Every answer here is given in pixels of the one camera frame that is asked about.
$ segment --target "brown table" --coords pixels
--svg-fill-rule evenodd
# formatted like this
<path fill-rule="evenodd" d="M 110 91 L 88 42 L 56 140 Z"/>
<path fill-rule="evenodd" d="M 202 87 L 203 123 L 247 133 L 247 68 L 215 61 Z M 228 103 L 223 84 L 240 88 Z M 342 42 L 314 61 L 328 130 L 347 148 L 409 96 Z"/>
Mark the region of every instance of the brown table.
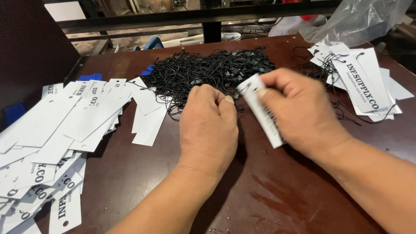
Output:
<path fill-rule="evenodd" d="M 265 46 L 276 67 L 294 67 L 292 50 L 310 46 L 299 35 L 221 42 L 185 47 L 209 55 L 215 49 L 236 51 Z M 103 79 L 131 80 L 152 64 L 181 47 L 90 56 L 77 74 L 104 74 Z M 416 93 L 415 75 L 378 53 L 381 67 L 410 92 Z M 351 104 L 343 93 L 342 99 Z M 199 211 L 191 233 L 217 234 L 379 234 L 386 233 L 320 167 L 290 147 L 272 149 L 262 128 L 245 106 L 238 114 L 240 138 L 234 161 L 212 197 Z M 342 124 L 357 138 L 392 154 L 416 152 L 416 98 L 398 101 L 403 110 L 395 120 L 357 126 Z M 153 147 L 132 144 L 135 102 L 125 107 L 121 125 L 105 137 L 87 160 L 81 195 L 82 224 L 67 233 L 102 234 L 132 210 L 175 167 L 181 154 L 179 124 L 166 116 Z M 36 216 L 48 233 L 47 208 Z"/>

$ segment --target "clear plastic bag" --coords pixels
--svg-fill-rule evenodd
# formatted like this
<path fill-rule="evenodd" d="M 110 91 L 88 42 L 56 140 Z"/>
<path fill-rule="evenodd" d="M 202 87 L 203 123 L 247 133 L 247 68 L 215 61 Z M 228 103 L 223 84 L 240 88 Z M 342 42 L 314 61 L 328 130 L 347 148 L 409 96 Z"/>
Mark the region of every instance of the clear plastic bag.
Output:
<path fill-rule="evenodd" d="M 343 0 L 328 22 L 302 27 L 305 41 L 343 42 L 348 47 L 384 36 L 406 13 L 413 0 Z"/>

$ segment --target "finger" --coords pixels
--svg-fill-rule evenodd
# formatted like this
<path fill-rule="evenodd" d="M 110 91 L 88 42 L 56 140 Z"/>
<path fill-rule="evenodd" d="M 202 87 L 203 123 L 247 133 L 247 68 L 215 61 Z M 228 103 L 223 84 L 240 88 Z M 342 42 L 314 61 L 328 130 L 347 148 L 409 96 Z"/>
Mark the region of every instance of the finger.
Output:
<path fill-rule="evenodd" d="M 198 89 L 198 96 L 212 100 L 216 106 L 225 98 L 225 95 L 220 90 L 208 84 L 201 85 L 200 89 Z"/>
<path fill-rule="evenodd" d="M 257 91 L 260 101 L 273 113 L 278 112 L 279 106 L 286 100 L 286 97 L 278 90 L 262 88 Z"/>
<path fill-rule="evenodd" d="M 189 92 L 189 94 L 188 94 L 188 99 L 193 99 L 194 97 L 195 97 L 195 95 L 196 95 L 196 93 L 198 92 L 198 89 L 199 89 L 200 87 L 199 86 L 194 86 L 194 87 L 192 87 L 192 89 L 191 89 L 191 91 Z"/>
<path fill-rule="evenodd" d="M 225 96 L 218 105 L 221 118 L 228 124 L 237 124 L 237 110 L 231 96 Z"/>
<path fill-rule="evenodd" d="M 266 86 L 277 88 L 286 96 L 295 89 L 303 89 L 305 82 L 310 80 L 310 78 L 287 68 L 279 68 L 262 74 L 260 79 Z"/>

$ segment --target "black string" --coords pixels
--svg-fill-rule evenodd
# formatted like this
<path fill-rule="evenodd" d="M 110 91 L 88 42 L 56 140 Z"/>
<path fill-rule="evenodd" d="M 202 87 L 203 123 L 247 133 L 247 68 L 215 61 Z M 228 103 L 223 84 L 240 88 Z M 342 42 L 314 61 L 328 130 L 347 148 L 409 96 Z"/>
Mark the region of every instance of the black string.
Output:
<path fill-rule="evenodd" d="M 273 71 L 275 65 L 263 49 L 256 47 L 236 52 L 217 49 L 207 57 L 182 50 L 165 60 L 156 59 L 154 70 L 141 77 L 147 87 L 140 87 L 153 91 L 156 100 L 157 95 L 172 97 L 168 114 L 177 121 L 173 116 L 182 112 L 192 87 L 210 84 L 225 95 L 234 96 L 238 94 L 235 88 L 247 78 Z"/>
<path fill-rule="evenodd" d="M 357 125 L 359 125 L 359 126 L 362 126 L 362 124 L 360 124 L 360 123 L 358 123 L 357 121 L 355 121 L 355 120 L 353 120 L 353 119 L 350 119 L 350 118 L 348 118 L 348 117 L 346 117 L 345 115 L 344 115 L 344 112 L 339 108 L 339 105 L 341 104 L 346 110 L 348 110 L 351 114 L 353 114 L 356 118 L 358 118 L 358 119 L 360 119 L 361 121 L 363 121 L 363 122 L 366 122 L 366 123 L 369 123 L 369 124 L 378 124 L 378 123 L 381 123 L 382 121 L 384 121 L 386 118 L 387 118 L 387 116 L 388 116 L 388 114 L 391 112 L 391 110 L 396 106 L 396 104 L 394 104 L 390 109 L 389 109 L 389 111 L 387 112 L 387 114 L 384 116 L 384 118 L 382 119 L 382 120 L 380 120 L 380 121 L 376 121 L 376 122 L 371 122 L 371 121 L 367 121 L 367 120 L 365 120 L 365 119 L 363 119 L 363 118 L 361 118 L 360 116 L 358 116 L 357 114 L 355 114 L 353 111 L 352 111 L 352 109 L 350 109 L 349 107 L 347 107 L 342 101 L 341 101 L 341 99 L 340 99 L 340 97 L 338 96 L 338 94 L 337 94 L 337 92 L 336 92 L 336 90 L 335 90 L 335 86 L 334 86 L 334 84 L 338 81 L 338 79 L 340 79 L 340 76 L 339 76 L 339 74 L 338 74 L 338 72 L 337 72 L 337 70 L 336 70 L 336 68 L 335 68 L 335 66 L 333 65 L 333 61 L 338 61 L 338 62 L 342 62 L 342 63 L 346 63 L 346 61 L 345 60 L 343 60 L 342 59 L 342 57 L 346 57 L 346 56 L 348 56 L 348 55 L 335 55 L 335 54 L 329 54 L 329 55 L 327 55 L 323 60 L 320 60 L 321 62 L 322 62 L 322 66 L 320 67 L 320 66 L 318 66 L 318 65 L 316 65 L 316 64 L 314 64 L 314 63 L 312 63 L 312 62 L 310 62 L 310 59 L 312 59 L 312 57 L 314 57 L 315 56 L 315 54 L 317 53 L 316 51 L 317 50 L 315 50 L 315 52 L 314 53 L 312 53 L 312 55 L 309 55 L 309 56 L 301 56 L 301 55 L 298 55 L 298 54 L 295 54 L 295 49 L 297 49 L 297 48 L 303 48 L 303 49 L 308 49 L 308 48 L 306 48 L 306 47 L 295 47 L 294 49 L 293 49 L 293 56 L 292 56 L 292 60 L 293 60 L 293 62 L 296 64 L 296 65 L 298 65 L 298 66 L 296 66 L 296 67 L 294 67 L 294 68 L 292 68 L 292 69 L 294 69 L 294 70 L 298 70 L 299 72 L 301 72 L 301 73 L 303 73 L 303 74 L 305 74 L 306 76 L 308 76 L 308 77 L 311 77 L 311 78 L 313 78 L 313 79 L 316 79 L 316 80 L 319 80 L 320 82 L 322 82 L 324 85 L 325 85 L 325 88 L 332 88 L 332 91 L 334 92 L 334 94 L 335 94 L 335 96 L 336 96 L 336 98 L 337 98 L 337 101 L 331 101 L 332 102 L 332 104 L 333 104 L 333 108 L 334 108 L 334 111 L 335 111 L 335 113 L 336 113 L 336 115 L 337 115 L 337 117 L 338 117 L 338 119 L 346 119 L 346 120 L 348 120 L 348 121 L 351 121 L 351 122 L 353 122 L 353 123 L 355 123 L 355 124 L 357 124 Z M 361 53 L 359 53 L 358 55 L 357 55 L 357 57 L 356 57 L 356 59 L 358 59 L 358 57 L 360 56 L 360 55 L 364 55 L 364 52 L 361 52 Z M 303 64 L 298 64 L 298 63 L 296 63 L 295 61 L 294 61 L 294 58 L 297 58 L 297 57 L 301 57 L 301 58 L 303 58 L 303 59 L 305 59 L 305 60 L 307 60 L 305 63 L 303 63 Z M 331 77 L 331 79 L 332 79 L 332 83 L 331 84 L 328 84 L 327 83 L 327 79 L 328 79 L 328 77 Z"/>

